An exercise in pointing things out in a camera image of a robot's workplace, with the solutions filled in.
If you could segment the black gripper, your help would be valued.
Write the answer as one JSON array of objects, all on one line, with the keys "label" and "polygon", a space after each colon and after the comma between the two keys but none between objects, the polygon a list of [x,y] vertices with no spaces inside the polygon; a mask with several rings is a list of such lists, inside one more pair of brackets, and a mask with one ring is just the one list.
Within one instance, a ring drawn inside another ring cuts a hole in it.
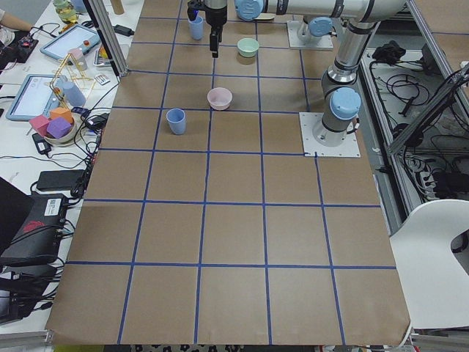
[{"label": "black gripper", "polygon": [[227,0],[205,0],[206,22],[211,26],[210,52],[212,58],[218,58],[220,34],[227,22]]}]

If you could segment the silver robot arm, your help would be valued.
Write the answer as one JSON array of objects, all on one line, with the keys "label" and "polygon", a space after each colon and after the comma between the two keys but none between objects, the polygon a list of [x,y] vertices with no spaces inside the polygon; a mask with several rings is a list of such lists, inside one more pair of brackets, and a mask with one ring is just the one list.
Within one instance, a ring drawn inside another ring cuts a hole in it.
[{"label": "silver robot arm", "polygon": [[[237,15],[244,21],[252,21],[267,12],[268,1],[235,1]],[[210,26],[210,52],[218,58],[219,44],[223,37],[223,28],[227,22],[227,1],[189,1],[187,14],[191,21],[199,12],[205,12],[205,20]],[[300,27],[298,37],[305,41],[309,37],[322,37],[332,29],[331,16],[316,16],[312,19],[303,18],[304,26]]]},{"label": "silver robot arm", "polygon": [[347,28],[334,59],[334,63],[322,77],[324,96],[340,87],[350,87],[356,82],[358,64],[366,45],[381,21],[400,11],[404,6],[399,0],[365,1],[236,1],[237,15],[244,21],[252,21],[262,13],[275,15],[302,15],[313,18],[346,18]]}]

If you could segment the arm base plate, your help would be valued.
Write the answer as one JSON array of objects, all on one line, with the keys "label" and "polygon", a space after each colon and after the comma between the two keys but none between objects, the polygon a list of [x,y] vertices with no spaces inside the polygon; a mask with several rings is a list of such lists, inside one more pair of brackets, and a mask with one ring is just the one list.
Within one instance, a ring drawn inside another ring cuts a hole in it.
[{"label": "arm base plate", "polygon": [[314,36],[303,21],[288,21],[289,47],[297,50],[332,51],[333,43],[329,34]]},{"label": "arm base plate", "polygon": [[300,129],[305,157],[360,158],[358,140],[350,121],[347,129],[332,132],[322,124],[323,113],[300,112]]}]

